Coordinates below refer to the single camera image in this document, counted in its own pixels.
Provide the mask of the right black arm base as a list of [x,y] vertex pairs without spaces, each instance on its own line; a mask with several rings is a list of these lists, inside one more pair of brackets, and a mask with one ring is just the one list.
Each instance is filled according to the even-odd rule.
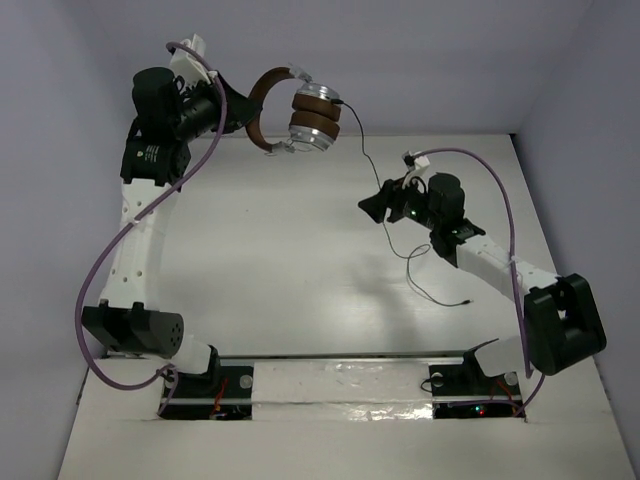
[[477,351],[488,342],[464,351],[458,363],[432,364],[420,383],[431,395],[436,420],[473,420],[484,418],[522,418],[524,404],[518,377],[511,373],[487,376],[476,358]]

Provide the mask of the brown silver headphones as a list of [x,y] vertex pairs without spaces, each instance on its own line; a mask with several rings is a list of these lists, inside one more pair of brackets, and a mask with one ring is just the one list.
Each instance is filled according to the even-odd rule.
[[[261,113],[272,88],[287,80],[301,81],[293,96],[289,120],[289,138],[268,141],[261,130]],[[302,68],[294,65],[275,67],[265,72],[252,87],[248,99],[255,102],[258,113],[245,126],[249,140],[267,155],[309,151],[327,151],[340,133],[339,120],[342,100],[340,95],[325,84],[317,83]]]

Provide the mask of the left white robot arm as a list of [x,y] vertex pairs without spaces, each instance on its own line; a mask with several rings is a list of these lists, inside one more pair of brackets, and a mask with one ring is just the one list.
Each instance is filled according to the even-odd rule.
[[222,370],[215,349],[186,334],[183,317],[160,306],[158,277],[166,230],[184,184],[211,158],[192,164],[190,143],[211,131],[216,139],[245,126],[255,102],[214,70],[197,73],[152,67],[133,77],[136,115],[120,169],[119,231],[99,255],[78,294],[74,327],[87,365],[92,336],[105,349],[163,361],[162,375],[187,376],[200,394],[215,392]]

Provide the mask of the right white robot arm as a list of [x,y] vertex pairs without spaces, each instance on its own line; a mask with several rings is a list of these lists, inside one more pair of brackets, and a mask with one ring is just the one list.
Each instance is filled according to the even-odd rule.
[[427,228],[440,258],[514,303],[519,337],[499,341],[494,350],[463,366],[461,378],[470,391],[483,393],[497,382],[498,371],[508,367],[499,357],[509,356],[514,346],[522,349],[524,368],[546,376],[606,348],[588,281],[578,274],[544,271],[499,246],[466,218],[465,192],[457,177],[437,173],[428,181],[417,176],[387,180],[358,206],[377,224],[408,219]]

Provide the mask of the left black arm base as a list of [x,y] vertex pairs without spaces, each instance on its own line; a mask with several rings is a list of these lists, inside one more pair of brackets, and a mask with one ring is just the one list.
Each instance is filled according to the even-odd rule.
[[205,373],[179,373],[171,397],[171,387],[164,387],[160,417],[184,421],[251,420],[253,380],[253,363],[222,359],[213,352]]

